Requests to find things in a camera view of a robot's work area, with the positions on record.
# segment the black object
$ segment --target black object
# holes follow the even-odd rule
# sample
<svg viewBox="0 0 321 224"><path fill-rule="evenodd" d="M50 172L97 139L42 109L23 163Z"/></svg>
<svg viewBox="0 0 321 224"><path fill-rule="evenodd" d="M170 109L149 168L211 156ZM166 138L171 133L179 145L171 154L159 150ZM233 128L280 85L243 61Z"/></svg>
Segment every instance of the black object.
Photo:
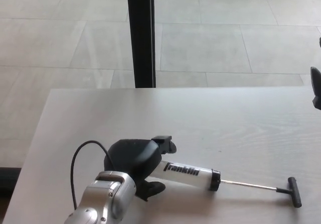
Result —
<svg viewBox="0 0 321 224"><path fill-rule="evenodd" d="M321 110L321 73L316 67L311 67L311 82L314 92L313 105Z"/></svg>
<svg viewBox="0 0 321 224"><path fill-rule="evenodd" d="M119 140L108 150L110 159L105 157L104 169L127 173L136 184L136 196L147 201L165 190L163 183L147 182L145 179L159 165L162 154L176 152L171 139L171 136L156 136L151 140Z"/></svg>
<svg viewBox="0 0 321 224"><path fill-rule="evenodd" d="M210 191L217 191L219 189L219 186L221 184L221 172L218 170L212 169L212 179L211 179L211 185L210 185Z"/></svg>
<svg viewBox="0 0 321 224"><path fill-rule="evenodd" d="M135 87L156 87L154 0L128 0Z"/></svg>
<svg viewBox="0 0 321 224"><path fill-rule="evenodd" d="M296 179L294 177L289 177L287 181L289 182L289 190L277 188L276 192L289 194L292 197L293 206L295 208L300 208L302 206L302 203L299 189L296 184Z"/></svg>
<svg viewBox="0 0 321 224"><path fill-rule="evenodd" d="M0 168L0 197L11 197L17 184L21 168Z"/></svg>

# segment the black cable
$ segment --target black cable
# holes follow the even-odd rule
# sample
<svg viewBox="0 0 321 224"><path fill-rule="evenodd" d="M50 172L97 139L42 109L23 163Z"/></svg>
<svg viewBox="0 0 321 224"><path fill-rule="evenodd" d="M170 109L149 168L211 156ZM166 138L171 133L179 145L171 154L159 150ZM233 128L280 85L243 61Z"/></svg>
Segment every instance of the black cable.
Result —
<svg viewBox="0 0 321 224"><path fill-rule="evenodd" d="M71 194L72 194L72 201L74 202L74 208L75 210L77 209L77 202L76 202L76 196L75 196L75 186L74 186L74 165L75 165L75 160L76 160L76 157L77 157L77 154L78 152L81 150L82 147L84 147L85 145L88 145L88 144L97 144L99 145L102 150L105 152L107 158L109 159L109 162L111 164L111 168L112 169L115 169L114 168L114 165L112 163L112 160L110 158L110 155L108 153L108 151L105 149L105 147L102 146L101 143L99 143L98 141L95 141L95 140L89 140L89 141L86 141L85 143L81 144L78 149L76 150L74 156L72 157L72 161L71 161L71 168L70 168L70 185L71 185Z"/></svg>

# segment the tabletop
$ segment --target tabletop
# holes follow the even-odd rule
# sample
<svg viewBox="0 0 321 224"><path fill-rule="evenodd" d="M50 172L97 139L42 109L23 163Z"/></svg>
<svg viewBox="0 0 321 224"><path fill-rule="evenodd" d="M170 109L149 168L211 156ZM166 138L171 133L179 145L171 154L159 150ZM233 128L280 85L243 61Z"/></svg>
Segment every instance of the tabletop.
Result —
<svg viewBox="0 0 321 224"><path fill-rule="evenodd" d="M4 224L64 223L73 211L70 164L87 140L172 135L167 161L218 169L222 179L285 188L294 176L302 208L288 195L221 184L218 192L163 181L148 202L134 198L127 223L321 223L321 111L307 87L52 90ZM103 170L99 147L75 164L79 203Z"/></svg>

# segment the tile floor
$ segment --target tile floor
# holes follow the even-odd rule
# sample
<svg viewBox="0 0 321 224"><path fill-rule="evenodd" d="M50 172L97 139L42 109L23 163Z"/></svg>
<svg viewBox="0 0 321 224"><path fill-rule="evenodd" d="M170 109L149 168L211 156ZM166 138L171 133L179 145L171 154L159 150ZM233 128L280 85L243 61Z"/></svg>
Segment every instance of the tile floor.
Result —
<svg viewBox="0 0 321 224"><path fill-rule="evenodd" d="M321 0L155 0L158 87L309 84ZM51 88L134 87L127 0L0 0L0 166Z"/></svg>

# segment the franklin logo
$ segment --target franklin logo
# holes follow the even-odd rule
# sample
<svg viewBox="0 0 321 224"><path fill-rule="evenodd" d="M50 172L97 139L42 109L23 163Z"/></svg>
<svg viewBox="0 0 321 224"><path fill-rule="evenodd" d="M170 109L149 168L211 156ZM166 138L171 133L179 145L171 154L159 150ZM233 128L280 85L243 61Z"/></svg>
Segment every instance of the franklin logo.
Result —
<svg viewBox="0 0 321 224"><path fill-rule="evenodd" d="M197 170L197 169L194 169L194 168L191 168L191 167L182 167L182 166L177 166L177 165L174 165L173 163L171 162L167 162L165 168L164 168L164 171L167 171L167 170L172 170L172 171L176 171L176 172L181 172L181 173L186 173L186 174L189 174L189 175L199 175L199 172L200 170Z"/></svg>

